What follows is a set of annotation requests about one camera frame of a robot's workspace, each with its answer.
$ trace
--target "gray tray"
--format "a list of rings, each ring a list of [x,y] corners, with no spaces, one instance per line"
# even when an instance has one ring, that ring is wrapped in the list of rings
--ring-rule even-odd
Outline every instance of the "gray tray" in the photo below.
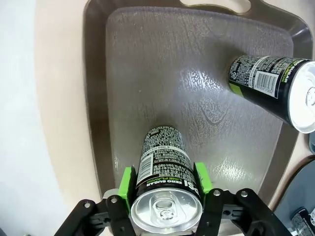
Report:
[[[251,4],[242,17],[177,0],[87,4],[86,99],[101,193],[119,185],[125,166],[137,167],[146,132],[170,124],[216,187],[249,187],[269,203],[297,132],[234,95],[226,70],[241,54],[310,59],[313,40],[297,16]]]

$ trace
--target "white surface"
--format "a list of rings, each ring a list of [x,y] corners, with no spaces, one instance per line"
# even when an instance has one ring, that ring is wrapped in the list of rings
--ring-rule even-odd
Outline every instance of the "white surface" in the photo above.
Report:
[[[51,236],[64,221],[33,76],[35,0],[0,1],[0,227]]]

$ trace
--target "black can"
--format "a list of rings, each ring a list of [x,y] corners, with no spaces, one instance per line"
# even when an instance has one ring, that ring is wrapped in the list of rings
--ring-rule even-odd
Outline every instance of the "black can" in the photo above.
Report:
[[[288,57],[238,57],[229,70],[231,89],[298,131],[315,130],[315,62]]]
[[[145,137],[131,207],[134,222],[153,233],[172,233],[193,226],[202,205],[181,133],[159,126]]]

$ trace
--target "textured tray surface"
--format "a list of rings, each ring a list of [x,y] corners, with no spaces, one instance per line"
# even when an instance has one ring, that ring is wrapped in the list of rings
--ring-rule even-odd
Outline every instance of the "textured tray surface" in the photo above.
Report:
[[[182,133],[192,161],[205,162],[215,187],[258,192],[282,122],[234,95],[227,69],[242,54],[292,56],[282,29],[190,9],[121,8],[108,19],[106,71],[115,183],[138,168],[156,125]]]

